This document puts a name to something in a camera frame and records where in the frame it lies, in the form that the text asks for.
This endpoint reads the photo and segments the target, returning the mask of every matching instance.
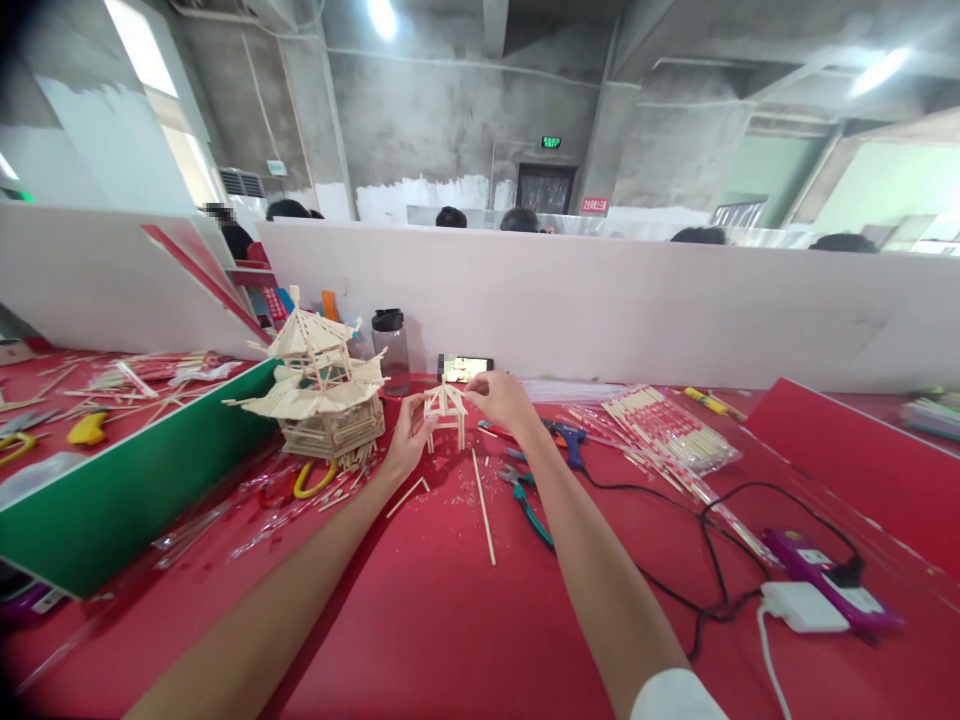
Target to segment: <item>yellow scissors handle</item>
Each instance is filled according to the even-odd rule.
[[[34,445],[37,444],[37,439],[32,435],[27,435],[26,433],[14,433],[12,435],[7,435],[5,438],[0,438],[0,450],[5,450],[15,442],[21,442],[23,445],[6,457],[0,458],[0,465],[5,465],[11,460],[16,460],[18,457],[28,452],[31,448],[33,448]]]
[[[307,478],[310,476],[310,471],[313,469],[313,462],[308,462],[303,470],[300,471],[300,477],[297,478],[297,482],[293,486],[293,496],[298,500],[307,500],[312,498],[318,492],[323,490],[327,485],[330,484],[330,481],[333,480],[333,476],[337,474],[337,461],[330,461],[330,472],[327,473],[327,476],[314,485],[309,490],[303,489],[303,484],[306,482]]]

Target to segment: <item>black bottle cap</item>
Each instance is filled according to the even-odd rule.
[[[400,308],[377,310],[373,316],[373,329],[377,332],[396,332],[403,328],[403,313]]]

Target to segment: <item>wooden pavilion model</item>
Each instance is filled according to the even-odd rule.
[[[464,431],[463,419],[467,416],[467,409],[463,406],[463,393],[452,385],[447,385],[446,380],[442,385],[438,385],[426,392],[427,399],[423,403],[423,418],[426,420],[431,415],[439,417],[436,429],[456,428],[457,429],[457,447],[463,450],[466,447],[466,433]],[[444,422],[444,418],[452,417],[452,421]],[[433,433],[427,438],[427,450],[433,452]]]
[[[283,449],[297,455],[340,460],[364,459],[383,434],[378,391],[384,383],[380,358],[354,360],[347,341],[359,329],[299,307],[300,290],[290,288],[295,310],[269,348],[276,384],[262,398],[225,400],[244,410],[275,418],[286,438]]]

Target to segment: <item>white power adapter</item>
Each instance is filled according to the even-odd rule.
[[[770,673],[770,682],[777,693],[784,720],[791,720],[787,698],[777,680],[770,657],[770,643],[767,640],[767,628],[763,624],[764,615],[773,615],[783,619],[790,629],[798,633],[836,633],[846,632],[850,623],[840,614],[823,593],[810,583],[782,582],[764,583],[760,586],[763,603],[757,611],[757,624],[760,626],[760,645],[763,648],[763,660]]]
[[[823,593],[807,582],[764,583],[763,604],[798,633],[846,632],[850,623]]]

